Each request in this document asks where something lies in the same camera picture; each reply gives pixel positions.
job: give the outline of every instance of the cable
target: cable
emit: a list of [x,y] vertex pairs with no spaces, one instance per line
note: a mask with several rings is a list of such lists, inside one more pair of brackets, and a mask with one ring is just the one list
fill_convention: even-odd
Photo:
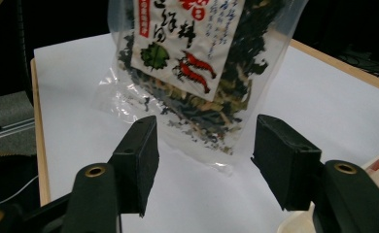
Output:
[[2,203],[5,203],[11,199],[13,199],[14,197],[16,197],[17,195],[19,195],[20,193],[22,193],[31,183],[33,183],[33,181],[35,181],[36,179],[38,178],[38,176],[32,178],[26,185],[23,186],[23,188],[21,188],[17,193],[15,193],[14,195],[8,197],[7,199],[3,200],[3,201],[0,201],[0,204]]

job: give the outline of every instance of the plastic bag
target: plastic bag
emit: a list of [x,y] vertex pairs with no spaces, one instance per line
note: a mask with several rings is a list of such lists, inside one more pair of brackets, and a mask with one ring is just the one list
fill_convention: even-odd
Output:
[[156,115],[172,148],[228,172],[305,4],[110,0],[117,54],[95,106],[130,123]]

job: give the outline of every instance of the red logo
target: red logo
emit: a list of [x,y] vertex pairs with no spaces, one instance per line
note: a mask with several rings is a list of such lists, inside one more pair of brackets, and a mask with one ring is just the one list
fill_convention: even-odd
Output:
[[150,0],[139,0],[139,34],[148,38],[150,33]]
[[191,15],[195,20],[201,21],[205,17],[205,9],[209,0],[180,0],[183,8],[191,11]]

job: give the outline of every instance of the table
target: table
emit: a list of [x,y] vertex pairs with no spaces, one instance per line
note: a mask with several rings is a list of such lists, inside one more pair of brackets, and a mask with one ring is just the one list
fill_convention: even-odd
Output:
[[[34,106],[43,204],[69,191],[76,173],[107,162],[129,125],[93,109],[115,46],[102,35],[35,50]],[[282,212],[250,161],[256,114],[283,119],[323,150],[322,161],[363,165],[379,154],[379,79],[292,41],[248,122],[242,159],[226,175],[159,141],[160,163],[144,218],[124,232],[275,232]]]

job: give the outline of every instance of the package label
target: package label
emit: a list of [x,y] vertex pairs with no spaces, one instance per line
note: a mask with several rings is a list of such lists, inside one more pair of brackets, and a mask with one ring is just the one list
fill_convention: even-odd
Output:
[[208,101],[245,0],[134,0],[131,65]]

